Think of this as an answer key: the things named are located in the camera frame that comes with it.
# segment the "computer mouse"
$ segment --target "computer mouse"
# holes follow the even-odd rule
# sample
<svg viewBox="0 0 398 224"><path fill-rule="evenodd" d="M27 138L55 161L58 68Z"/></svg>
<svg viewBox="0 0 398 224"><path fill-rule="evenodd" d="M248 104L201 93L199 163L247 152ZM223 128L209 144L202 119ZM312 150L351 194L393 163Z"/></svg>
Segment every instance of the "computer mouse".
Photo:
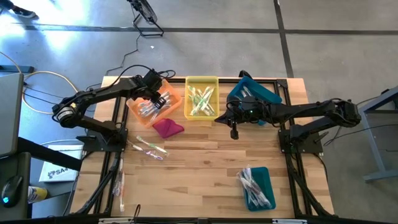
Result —
<svg viewBox="0 0 398 224"><path fill-rule="evenodd" d="M21 195L22 180L22 176L15 175L8 179L2 187L1 202L6 208L11 208L18 203Z"/></svg>

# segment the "concrete floor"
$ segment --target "concrete floor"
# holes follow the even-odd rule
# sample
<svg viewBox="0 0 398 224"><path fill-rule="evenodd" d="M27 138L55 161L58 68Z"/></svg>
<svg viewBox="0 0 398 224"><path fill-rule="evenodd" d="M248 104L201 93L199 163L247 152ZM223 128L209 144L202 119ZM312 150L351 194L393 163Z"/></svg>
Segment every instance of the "concrete floor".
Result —
<svg viewBox="0 0 398 224"><path fill-rule="evenodd" d="M149 2L162 27L230 30L168 32L161 39L141 38L139 52L128 55L125 66L141 63L159 70L174 69L180 76L234 77L244 69L254 77L287 77L283 42L278 33L261 30L238 33L238 29L278 29L273 0ZM135 49L136 32L117 32L121 29L88 32L85 27L77 27L132 27L133 16L126 1L17 0L14 3L34 10L39 18L20 19L2 12L1 51L21 65L64 74L81 90L101 82L108 69L120 66L123 56ZM279 3L286 29L398 29L398 2L393 0L279 0ZM74 27L80 31L25 30L17 24L63 25L61 29ZM359 102L398 85L396 35L287 34L286 39L294 77L304 78L310 101L340 97ZM9 64L0 58L2 63ZM143 71L132 70L128 75L140 72ZM29 83L36 89L58 95L73 94L65 82L49 75L37 75ZM29 102L36 108L50 111L51 105L34 99ZM38 126L45 129L38 133ZM359 125L343 129L341 133L361 128ZM331 138L335 129L330 132L325 139ZM82 133L78 128L61 128L49 116L22 106L20 136L24 138L40 143L70 139ZM363 175L377 170L365 137L363 133L351 135L324 148L335 212L346 218L397 222L398 179L370 184L362 180ZM398 153L389 152L384 156L395 158ZM32 171L40 172L40 161L32 163ZM389 166L393 167L394 163L390 162ZM35 204L34 217L60 215L66 199L64 195Z"/></svg>

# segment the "teal tray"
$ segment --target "teal tray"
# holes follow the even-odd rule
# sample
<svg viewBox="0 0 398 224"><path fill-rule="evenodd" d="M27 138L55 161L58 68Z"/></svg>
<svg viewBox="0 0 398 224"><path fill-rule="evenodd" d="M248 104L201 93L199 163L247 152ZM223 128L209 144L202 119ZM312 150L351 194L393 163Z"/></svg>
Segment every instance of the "teal tray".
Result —
<svg viewBox="0 0 398 224"><path fill-rule="evenodd" d="M254 181L259 185L260 189L266 196L266 198L271 203L271 208L255 206L253 203L249 203L248 200L248 192L245 188L243 188L244 194L244 203L246 204L246 208L248 208L251 212L264 211L264 210L273 210L276 208L276 202L274 197L274 191L272 190L271 178L269 177L269 172L266 167L255 167L251 168L251 175L253 176Z"/></svg>

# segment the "wooden table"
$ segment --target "wooden table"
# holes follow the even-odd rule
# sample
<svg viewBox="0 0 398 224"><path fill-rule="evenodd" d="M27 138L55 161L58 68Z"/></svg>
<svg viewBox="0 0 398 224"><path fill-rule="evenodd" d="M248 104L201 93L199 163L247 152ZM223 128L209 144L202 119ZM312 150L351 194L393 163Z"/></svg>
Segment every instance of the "wooden table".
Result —
<svg viewBox="0 0 398 224"><path fill-rule="evenodd" d="M116 77L104 77L103 86ZM304 81L288 78L290 99L293 105L308 103ZM172 84L184 96L184 83ZM220 83L220 114L226 109L226 97L235 84ZM272 85L265 85L274 91ZM114 101L99 103L95 118L111 120ZM229 136L230 128L213 121L187 121L183 115L183 103L169 118L185 128L183 133L163 140L153 128L140 125L129 113L127 128L129 140L138 143L140 135L149 142L163 147L170 155L157 161L127 147L124 153L126 173L124 203L125 212L119 211L119 199L114 198L112 216L133 216L137 204L141 204L140 217L222 217L222 218L288 218L294 217L286 161L280 153L277 129L271 125L240 124L239 140ZM311 118L296 119L305 124ZM73 198L71 212L83 206L97 187L103 152L95 152L83 161ZM307 185L324 208L333 213L328 184L321 162L312 154L302 154ZM276 209L266 212L249 212L243 200L243 190L236 173L243 167L266 166L271 175ZM301 190L297 191L300 208L304 211ZM104 191L103 206L108 195Z"/></svg>

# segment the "white cable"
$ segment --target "white cable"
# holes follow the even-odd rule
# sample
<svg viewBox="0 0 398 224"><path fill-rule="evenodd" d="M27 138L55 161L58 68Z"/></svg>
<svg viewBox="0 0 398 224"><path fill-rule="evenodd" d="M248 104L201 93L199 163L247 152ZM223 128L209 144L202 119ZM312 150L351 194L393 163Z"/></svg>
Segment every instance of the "white cable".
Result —
<svg viewBox="0 0 398 224"><path fill-rule="evenodd" d="M19 68L18 64L17 64L12 58L8 57L5 53L3 53L3 52L1 52L1 51L0 51L0 54L4 55L6 58L8 58L8 59L17 67L18 72L19 72L20 74L22 74L21 69ZM32 75L36 75L36 74L39 74L39 73L48 73L48 74L52 74L52 75L56 75L56 76L58 76L58 77L61 77L61 78L63 78L64 80L66 80L66 81L69 83L69 85L72 86L72 88L73 88L76 92L78 92L78 90L76 89L76 87L74 86L74 84L73 84L71 81L69 81L69 79L68 79L67 77L64 77L63 75L60 75L60 74L55 73L55 72L50 72L50 71L38 71L38 72L34 72L34 73L29 74L29 75L25 75L24 80L27 80L27 79L28 79L29 77L31 77ZM26 105L29 109L31 109L31 110L33 110L33 111L36 111L36 112L38 112L38 113L42 113L42 114L53 114L52 112L40 111L40 110L37 110L37 109L31 107L31 105L29 105L29 104L26 102L26 100L25 100L25 94L24 94L25 91L26 91L26 88L22 91L22 101L25 103L25 105Z"/></svg>
<svg viewBox="0 0 398 224"><path fill-rule="evenodd" d="M55 140L55 141L45 142L45 143L42 143L42 144L40 144L40 145L41 145L41 146L44 146L44 145L46 145L46 144L51 144L51 143L56 143L56 142L65 142L65 141L80 141L80 140L77 140L77 139Z"/></svg>

